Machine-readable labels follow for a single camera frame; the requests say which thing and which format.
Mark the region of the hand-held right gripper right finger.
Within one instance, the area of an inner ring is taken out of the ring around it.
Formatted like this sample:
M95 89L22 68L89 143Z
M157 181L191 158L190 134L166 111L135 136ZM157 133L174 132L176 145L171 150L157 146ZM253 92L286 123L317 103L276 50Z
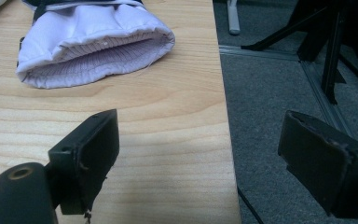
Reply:
M288 110L278 154L327 215L358 218L358 141L315 117Z

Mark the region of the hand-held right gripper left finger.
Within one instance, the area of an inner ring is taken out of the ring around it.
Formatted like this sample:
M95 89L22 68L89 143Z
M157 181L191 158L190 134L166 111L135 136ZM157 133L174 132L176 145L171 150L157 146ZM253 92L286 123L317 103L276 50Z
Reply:
M91 211L118 153L115 109L94 114L79 124L48 152L53 205L65 215Z

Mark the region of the black metal stand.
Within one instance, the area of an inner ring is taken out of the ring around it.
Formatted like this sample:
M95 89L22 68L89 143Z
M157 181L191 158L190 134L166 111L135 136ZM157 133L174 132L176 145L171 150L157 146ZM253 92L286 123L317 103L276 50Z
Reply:
M352 67L341 55L341 47L351 47L358 58L358 0L298 0L286 26L246 48L266 49L296 31L307 34L297 51L300 60L312 62L327 47L321 89L335 104L337 65L344 62Z

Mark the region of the metal floor rail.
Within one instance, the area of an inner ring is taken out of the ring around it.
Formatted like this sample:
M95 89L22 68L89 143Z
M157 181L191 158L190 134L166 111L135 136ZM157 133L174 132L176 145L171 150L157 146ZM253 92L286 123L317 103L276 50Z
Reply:
M300 61L299 62L314 92L316 100L322 110L324 120L330 126L353 137L353 132L342 115L338 105L329 102L327 96L322 90L322 75L315 63Z
M254 50L242 49L241 47L227 46L227 45L220 45L219 53L225 55L249 56L249 57L267 58L267 59L293 61L293 62L298 61L298 56L293 52L276 51L276 50L254 51Z

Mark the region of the white metal table frame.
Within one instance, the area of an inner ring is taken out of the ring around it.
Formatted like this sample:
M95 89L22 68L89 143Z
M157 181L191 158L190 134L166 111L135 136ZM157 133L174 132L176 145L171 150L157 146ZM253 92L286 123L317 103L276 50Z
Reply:
M241 32L237 2L238 0L227 0L228 31L231 35L238 35Z

